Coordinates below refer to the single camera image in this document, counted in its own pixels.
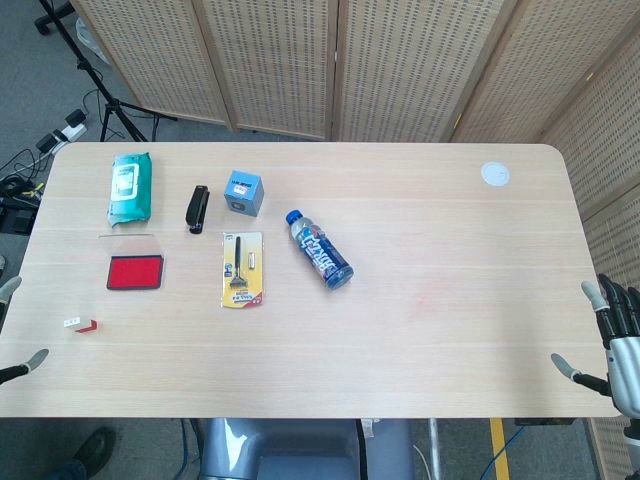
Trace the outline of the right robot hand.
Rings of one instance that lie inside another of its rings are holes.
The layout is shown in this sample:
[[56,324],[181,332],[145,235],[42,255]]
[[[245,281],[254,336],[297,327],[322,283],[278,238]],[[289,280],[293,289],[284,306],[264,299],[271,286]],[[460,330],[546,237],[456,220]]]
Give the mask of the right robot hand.
[[614,407],[630,419],[639,418],[639,291],[624,288],[606,275],[596,285],[584,281],[581,289],[596,317],[607,364],[601,379],[572,367],[561,355],[551,361],[572,382],[612,399]]

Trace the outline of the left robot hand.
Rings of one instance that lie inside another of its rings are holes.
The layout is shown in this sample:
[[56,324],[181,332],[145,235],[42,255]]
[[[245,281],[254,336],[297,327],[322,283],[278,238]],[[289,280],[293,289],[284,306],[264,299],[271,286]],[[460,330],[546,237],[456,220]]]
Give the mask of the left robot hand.
[[[0,289],[0,307],[1,307],[1,319],[6,316],[9,301],[14,292],[19,288],[22,279],[20,276],[14,276],[10,278]],[[38,368],[49,354],[48,349],[41,349],[37,351],[29,360],[18,365],[7,367],[1,370],[1,383],[4,384],[8,381],[14,380],[18,377],[28,375],[33,370]]]

